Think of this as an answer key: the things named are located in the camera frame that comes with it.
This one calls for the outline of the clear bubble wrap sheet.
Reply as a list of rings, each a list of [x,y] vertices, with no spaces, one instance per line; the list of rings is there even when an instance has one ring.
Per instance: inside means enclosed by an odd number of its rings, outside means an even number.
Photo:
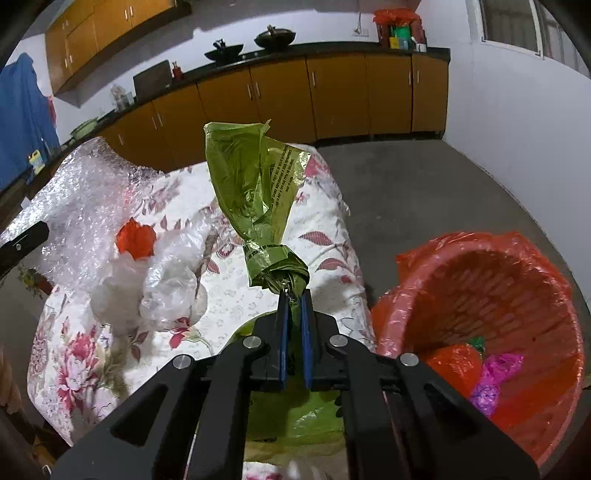
[[[90,290],[115,253],[115,236],[162,173],[119,156],[95,137],[63,160],[54,176],[1,233],[1,246],[35,223],[48,239],[20,261],[52,285]]]

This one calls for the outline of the orange plastic bag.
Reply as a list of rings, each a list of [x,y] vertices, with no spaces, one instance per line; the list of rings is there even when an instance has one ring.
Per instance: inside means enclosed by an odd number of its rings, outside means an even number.
[[[139,224],[133,218],[121,227],[115,237],[118,252],[129,253],[134,260],[152,256],[155,241],[156,234],[153,228]]]

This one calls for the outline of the clear plastic bag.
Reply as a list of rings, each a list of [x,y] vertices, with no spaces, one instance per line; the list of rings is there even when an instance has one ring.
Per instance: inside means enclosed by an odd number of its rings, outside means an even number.
[[[200,276],[211,233],[211,224],[195,216],[181,229],[156,235],[148,258],[118,252],[91,293],[95,318],[117,335],[140,326],[171,330],[182,318],[197,323],[207,307]]]

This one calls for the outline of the pink purple plastic bag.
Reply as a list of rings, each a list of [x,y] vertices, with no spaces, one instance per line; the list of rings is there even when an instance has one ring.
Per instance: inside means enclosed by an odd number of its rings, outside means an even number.
[[[523,361],[522,354],[488,356],[483,364],[480,380],[471,393],[470,402],[482,414],[491,417],[500,401],[501,385],[521,370]]]

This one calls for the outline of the green paw print bag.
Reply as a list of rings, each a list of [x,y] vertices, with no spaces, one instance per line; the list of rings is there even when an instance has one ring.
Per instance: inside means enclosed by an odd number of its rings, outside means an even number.
[[[290,300],[287,380],[280,392],[250,397],[247,439],[277,447],[338,443],[342,421],[335,392],[311,392],[304,382],[301,297],[308,266],[283,244],[291,206],[304,183],[308,152],[267,136],[269,124],[209,122],[205,157],[216,200],[243,241],[249,284]]]

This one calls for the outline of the orange lower kitchen cabinets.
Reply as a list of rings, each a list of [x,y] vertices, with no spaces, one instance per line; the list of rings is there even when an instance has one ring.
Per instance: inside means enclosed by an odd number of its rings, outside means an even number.
[[[270,137],[285,143],[442,136],[450,63],[450,49],[437,47],[283,53],[201,73],[82,138],[101,136],[129,162],[169,172],[204,161],[212,121],[267,122]]]

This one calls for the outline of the blue hanging cloth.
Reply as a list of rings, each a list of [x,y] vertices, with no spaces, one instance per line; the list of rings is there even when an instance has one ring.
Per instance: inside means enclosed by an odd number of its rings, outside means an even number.
[[[39,89],[33,59],[21,53],[1,71],[1,190],[32,173],[29,158],[39,152],[44,163],[61,151],[52,104]]]

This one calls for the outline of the floral white tablecloth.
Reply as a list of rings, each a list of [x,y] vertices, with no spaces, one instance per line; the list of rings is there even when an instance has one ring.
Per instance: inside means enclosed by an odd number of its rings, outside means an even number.
[[[376,348],[363,274],[349,239],[349,207],[329,165],[314,147],[293,144],[311,154],[304,184],[297,191],[283,241],[307,263],[315,309],[327,313],[339,330]],[[205,162],[162,173],[151,183],[132,217],[157,236],[181,229],[197,214],[211,224],[200,283],[207,307],[197,323],[182,318],[175,328],[135,327],[115,334],[90,307],[91,290],[53,286],[41,313],[27,372],[27,395],[34,407],[71,447],[174,354],[195,359],[221,351],[231,334],[276,307],[277,296],[249,287],[242,239],[217,206]],[[248,443],[247,471],[277,473],[273,464],[311,462],[321,477],[345,478],[345,443],[276,447]]]

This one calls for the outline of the green pot on counter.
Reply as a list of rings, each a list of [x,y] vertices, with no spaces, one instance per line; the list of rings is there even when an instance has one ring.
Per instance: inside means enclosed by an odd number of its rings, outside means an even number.
[[[71,131],[71,137],[73,140],[80,140],[86,135],[92,133],[98,125],[98,119],[92,118],[84,121],[78,125],[74,130]]]

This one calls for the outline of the black wok left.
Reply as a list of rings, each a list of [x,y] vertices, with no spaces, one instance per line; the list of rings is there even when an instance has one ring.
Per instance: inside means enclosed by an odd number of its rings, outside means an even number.
[[[204,55],[208,60],[216,64],[228,64],[238,59],[242,54],[242,49],[242,44],[228,45],[222,39],[219,39],[214,41],[213,49],[205,52]]]

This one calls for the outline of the black wok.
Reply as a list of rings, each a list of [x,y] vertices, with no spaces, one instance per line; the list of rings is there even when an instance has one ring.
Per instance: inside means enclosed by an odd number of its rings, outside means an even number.
[[[254,42],[262,49],[280,51],[289,47],[294,39],[296,39],[294,31],[269,25],[266,31],[256,36]]]
[[[222,39],[219,39],[214,41],[213,49],[205,52],[204,55],[208,60],[216,64],[228,64],[238,59],[242,54],[242,49],[242,44],[228,45]]]

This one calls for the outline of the black wok right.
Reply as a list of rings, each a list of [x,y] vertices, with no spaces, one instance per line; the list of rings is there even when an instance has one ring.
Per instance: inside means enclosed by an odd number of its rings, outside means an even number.
[[[254,42],[262,49],[280,51],[289,47],[294,39],[296,39],[294,31],[269,25],[266,31],[256,36]]]

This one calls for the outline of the red bag with containers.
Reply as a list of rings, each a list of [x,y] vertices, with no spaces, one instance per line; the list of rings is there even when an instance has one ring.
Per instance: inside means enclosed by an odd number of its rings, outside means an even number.
[[[407,8],[374,11],[379,43],[394,50],[427,51],[422,18]]]

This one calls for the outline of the barred window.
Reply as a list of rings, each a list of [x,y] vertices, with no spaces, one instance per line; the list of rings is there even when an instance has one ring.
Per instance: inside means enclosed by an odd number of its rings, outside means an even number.
[[[590,68],[579,49],[540,1],[480,0],[477,4],[483,43],[552,59],[590,77]]]

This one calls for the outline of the orange upper wall cabinets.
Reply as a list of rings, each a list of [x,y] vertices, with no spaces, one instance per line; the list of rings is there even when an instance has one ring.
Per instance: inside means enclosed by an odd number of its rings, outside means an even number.
[[[45,33],[52,93],[74,89],[134,41],[190,13],[187,1],[73,2]]]

